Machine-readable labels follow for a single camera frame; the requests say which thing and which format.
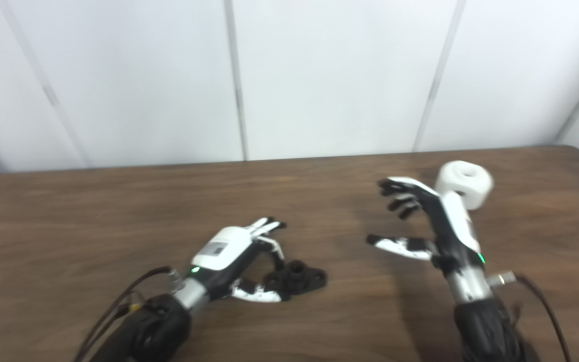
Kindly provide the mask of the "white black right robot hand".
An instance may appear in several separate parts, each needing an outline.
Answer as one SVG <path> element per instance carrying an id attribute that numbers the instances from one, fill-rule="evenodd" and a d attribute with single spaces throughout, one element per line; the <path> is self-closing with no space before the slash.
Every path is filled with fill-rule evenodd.
<path id="1" fill-rule="evenodd" d="M 393 196 L 388 210 L 406 220 L 421 210 L 427 215 L 433 240 L 370 234 L 367 243 L 403 257 L 431 261 L 444 276 L 463 268 L 485 270 L 485 260 L 471 218 L 457 192 L 437 192 L 417 179 L 394 176 L 377 182 L 383 196 Z"/>

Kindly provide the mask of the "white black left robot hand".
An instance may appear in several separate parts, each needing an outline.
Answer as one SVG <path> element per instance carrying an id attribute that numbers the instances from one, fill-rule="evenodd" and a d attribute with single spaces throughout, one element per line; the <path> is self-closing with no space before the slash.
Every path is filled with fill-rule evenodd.
<path id="1" fill-rule="evenodd" d="M 229 226 L 221 229 L 191 259 L 186 280 L 200 286 L 203 298 L 213 302 L 236 298 L 246 302 L 280 303 L 291 296 L 272 290 L 264 284 L 243 277 L 251 264 L 262 253 L 269 253 L 275 271 L 285 268 L 285 258 L 280 244 L 269 237 L 277 229 L 286 228 L 284 222 L 273 217 L 263 217 L 248 226 Z"/>

